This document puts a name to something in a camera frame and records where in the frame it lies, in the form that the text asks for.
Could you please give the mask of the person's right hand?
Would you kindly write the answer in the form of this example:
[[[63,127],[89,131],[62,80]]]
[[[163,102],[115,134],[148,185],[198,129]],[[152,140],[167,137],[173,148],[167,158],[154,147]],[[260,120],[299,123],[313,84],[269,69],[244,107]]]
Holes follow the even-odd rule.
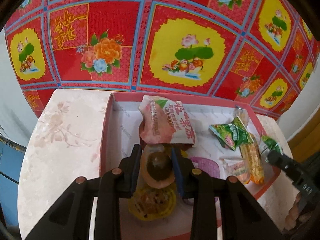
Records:
[[[293,206],[289,210],[288,215],[285,217],[284,229],[287,231],[292,230],[296,226],[297,221],[301,223],[307,222],[313,214],[313,211],[307,212],[303,215],[300,214],[298,204],[300,203],[301,198],[302,194],[298,193],[296,195],[296,199],[293,203]]]

